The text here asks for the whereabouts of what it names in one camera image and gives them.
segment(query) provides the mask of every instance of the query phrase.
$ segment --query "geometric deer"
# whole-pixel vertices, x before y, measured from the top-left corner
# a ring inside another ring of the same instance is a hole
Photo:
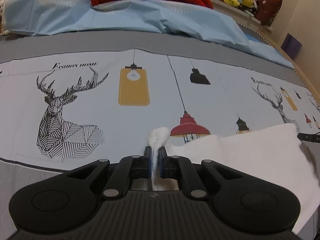
[[[311,104],[313,104],[313,106],[314,106],[314,107],[318,110],[318,112],[320,113],[320,106],[319,106],[317,103],[313,103],[313,101],[311,100],[311,98],[313,98],[313,96],[310,95],[310,94],[308,94],[308,93],[307,93],[307,95],[310,96],[310,102],[311,102]]]
[[[46,94],[44,101],[49,105],[45,111],[39,126],[37,146],[41,153],[49,158],[61,156],[61,161],[66,158],[85,158],[90,155],[94,149],[103,142],[102,131],[96,125],[78,125],[63,120],[62,108],[64,105],[73,102],[77,96],[74,93],[93,89],[100,85],[108,76],[105,75],[99,82],[98,73],[93,71],[91,82],[82,85],[81,77],[78,84],[67,88],[61,96],[55,96],[51,84],[46,88],[44,80],[50,74],[46,75],[39,83],[37,78],[37,87]]]
[[[274,90],[275,92],[275,97],[277,99],[277,104],[273,102],[273,100],[271,100],[270,98],[268,98],[268,96],[266,94],[262,94],[259,90],[259,84],[257,86],[257,89],[254,89],[253,87],[251,87],[254,92],[256,92],[261,98],[263,98],[264,100],[268,101],[271,103],[272,107],[276,110],[278,110],[282,120],[284,123],[293,123],[295,126],[296,126],[296,130],[297,130],[297,133],[300,133],[300,125],[298,124],[298,122],[296,120],[291,120],[289,118],[287,118],[283,112],[283,106],[282,106],[282,96],[280,93],[278,93],[273,87],[272,89]]]

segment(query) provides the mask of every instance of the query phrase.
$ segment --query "bed sheet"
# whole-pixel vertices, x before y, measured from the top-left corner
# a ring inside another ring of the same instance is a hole
[[[239,120],[249,130],[284,122],[293,122],[301,132],[319,130],[320,112],[293,70],[277,65],[282,71],[273,71],[274,63],[217,44],[210,44],[216,48],[212,53],[208,45],[189,37],[124,31],[2,40],[0,49],[17,49],[0,58],[0,112],[5,116],[0,121],[0,183],[6,192],[0,228],[7,228],[0,238],[14,232],[7,205],[16,190],[102,157],[117,162],[141,154],[147,133],[179,125],[184,107],[197,124],[221,136],[236,134]],[[135,76],[143,82],[130,101],[132,73],[125,66],[133,61],[142,67]],[[49,122],[52,100],[77,85],[90,86],[92,80],[96,85],[72,93],[73,99],[57,107]],[[261,97],[258,88],[273,102],[280,95],[282,110]],[[45,98],[50,91],[51,101]],[[59,133],[62,127],[65,134]],[[46,136],[43,132],[49,130],[51,136]],[[183,137],[170,140],[184,144]],[[312,153],[318,150],[316,145]]]

